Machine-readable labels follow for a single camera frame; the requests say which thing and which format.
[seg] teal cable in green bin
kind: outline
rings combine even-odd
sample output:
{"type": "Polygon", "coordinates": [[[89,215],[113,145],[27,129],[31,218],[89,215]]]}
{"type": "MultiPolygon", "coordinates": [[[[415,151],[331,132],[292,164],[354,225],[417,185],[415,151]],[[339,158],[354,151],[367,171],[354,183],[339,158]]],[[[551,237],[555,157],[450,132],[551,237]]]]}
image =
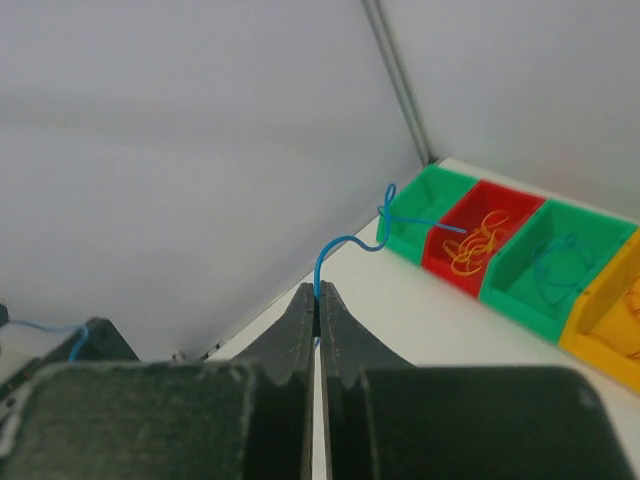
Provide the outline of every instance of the teal cable in green bin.
{"type": "Polygon", "coordinates": [[[478,298],[558,343],[578,296],[637,228],[591,210],[547,200],[492,258],[478,298]],[[584,245],[585,252],[554,247],[540,258],[541,245],[567,238],[576,247],[584,245]]]}
{"type": "MultiPolygon", "coordinates": [[[[440,220],[451,207],[477,183],[478,179],[432,165],[425,168],[391,202],[392,217],[440,220]]],[[[420,265],[424,252],[427,224],[391,222],[387,248],[420,265]]],[[[386,220],[380,215],[377,240],[386,232],[386,220]]]]}

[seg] yellow object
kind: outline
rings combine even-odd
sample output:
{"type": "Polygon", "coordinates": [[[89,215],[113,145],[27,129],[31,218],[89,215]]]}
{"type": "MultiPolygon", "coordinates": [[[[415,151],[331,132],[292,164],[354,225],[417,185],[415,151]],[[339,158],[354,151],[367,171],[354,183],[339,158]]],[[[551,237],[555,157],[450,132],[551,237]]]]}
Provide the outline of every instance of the yellow object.
{"type": "Polygon", "coordinates": [[[451,239],[443,242],[442,248],[451,257],[451,271],[454,275],[470,277],[482,270],[485,256],[493,252],[498,245],[497,235],[507,233],[507,230],[498,228],[507,220],[509,215],[506,212],[494,210],[484,217],[480,227],[475,228],[462,243],[451,239]],[[503,218],[491,224],[489,219],[494,215],[502,215],[503,218]],[[458,265],[464,267],[464,270],[461,270],[458,265]]]}
{"type": "Polygon", "coordinates": [[[573,305],[560,346],[640,393],[640,230],[573,305]]]}

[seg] blue string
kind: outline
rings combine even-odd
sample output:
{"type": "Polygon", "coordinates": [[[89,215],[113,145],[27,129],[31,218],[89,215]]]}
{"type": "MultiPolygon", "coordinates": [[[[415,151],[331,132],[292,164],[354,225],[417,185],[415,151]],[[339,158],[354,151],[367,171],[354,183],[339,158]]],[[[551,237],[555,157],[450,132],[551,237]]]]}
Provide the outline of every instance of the blue string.
{"type": "Polygon", "coordinates": [[[578,288],[580,282],[594,266],[593,251],[583,242],[580,242],[575,234],[557,237],[550,241],[542,241],[533,247],[531,256],[533,258],[533,275],[536,288],[538,289],[540,296],[551,305],[557,305],[567,298],[574,289],[578,288]],[[584,274],[575,281],[555,281],[549,277],[549,268],[543,265],[543,260],[555,252],[567,250],[574,250],[578,253],[584,266],[584,274]],[[552,300],[545,292],[543,284],[556,288],[564,288],[566,289],[566,293],[556,300],[552,300]]]}
{"type": "MultiPolygon", "coordinates": [[[[327,245],[320,251],[320,255],[318,255],[318,259],[316,260],[316,268],[313,272],[313,294],[315,296],[316,301],[320,299],[320,269],[322,267],[322,262],[324,262],[325,257],[340,244],[346,242],[354,242],[360,248],[367,252],[377,252],[382,250],[384,246],[389,241],[389,236],[391,235],[391,223],[392,222],[403,222],[403,223],[420,223],[424,225],[431,225],[433,227],[442,228],[445,230],[451,230],[453,232],[458,233],[466,233],[467,231],[464,228],[453,227],[451,225],[445,225],[443,223],[435,222],[432,220],[424,220],[421,218],[404,218],[404,217],[394,217],[391,215],[391,202],[396,196],[396,186],[394,183],[390,183],[387,187],[387,191],[384,194],[384,204],[378,206],[378,213],[384,217],[385,222],[385,230],[384,236],[378,245],[369,246],[360,240],[355,235],[342,235],[338,238],[331,240],[327,245]]],[[[316,338],[315,346],[317,347],[320,344],[320,338],[316,338]]]]}
{"type": "Polygon", "coordinates": [[[28,322],[26,320],[11,320],[9,324],[13,325],[22,325],[23,327],[34,328],[36,330],[40,330],[41,332],[46,333],[64,333],[64,332],[73,332],[80,331],[80,338],[76,341],[69,352],[69,363],[74,362],[80,349],[84,347],[84,344],[89,340],[89,329],[86,325],[71,325],[67,327],[45,327],[43,325],[38,325],[37,323],[28,322]]]}

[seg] colored container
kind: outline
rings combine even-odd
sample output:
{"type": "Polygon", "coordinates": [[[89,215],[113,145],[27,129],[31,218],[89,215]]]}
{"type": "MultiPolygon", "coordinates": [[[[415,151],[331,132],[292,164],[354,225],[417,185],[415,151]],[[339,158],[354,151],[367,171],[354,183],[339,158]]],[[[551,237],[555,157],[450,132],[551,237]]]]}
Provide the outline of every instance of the colored container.
{"type": "Polygon", "coordinates": [[[635,229],[547,200],[493,258],[480,300],[557,343],[578,295],[635,229]]]}
{"type": "Polygon", "coordinates": [[[478,181],[440,220],[442,223],[464,228],[467,233],[440,228],[430,230],[422,256],[422,266],[477,297],[491,257],[543,203],[544,199],[541,197],[487,180],[478,181]],[[477,229],[486,230],[487,236],[483,237],[482,232],[478,232],[477,229]],[[472,258],[470,257],[470,262],[465,262],[464,259],[461,261],[464,255],[457,255],[459,249],[456,246],[466,245],[465,240],[475,235],[475,240],[469,243],[469,248],[482,247],[482,244],[489,243],[489,233],[494,231],[495,237],[491,240],[494,244],[486,249],[486,253],[477,253],[476,250],[472,258]]]}
{"type": "Polygon", "coordinates": [[[575,301],[560,346],[640,393],[640,231],[575,301]]]}
{"type": "MultiPolygon", "coordinates": [[[[435,165],[425,168],[390,205],[392,217],[439,221],[478,180],[435,165]]],[[[384,237],[386,220],[380,215],[378,241],[384,237]]],[[[392,221],[386,248],[420,265],[430,225],[392,221]]]]}

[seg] gray wall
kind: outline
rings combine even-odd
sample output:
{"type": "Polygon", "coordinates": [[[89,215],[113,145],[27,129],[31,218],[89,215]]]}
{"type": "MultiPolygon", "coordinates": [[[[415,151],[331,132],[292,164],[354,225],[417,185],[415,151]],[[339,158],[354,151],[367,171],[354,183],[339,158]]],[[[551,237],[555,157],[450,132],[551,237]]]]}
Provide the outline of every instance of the gray wall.
{"type": "Polygon", "coordinates": [[[384,5],[439,156],[640,217],[640,2],[384,5]]]}
{"type": "Polygon", "coordinates": [[[147,359],[239,330],[419,168],[358,1],[5,0],[0,45],[0,298],[147,359]]]}

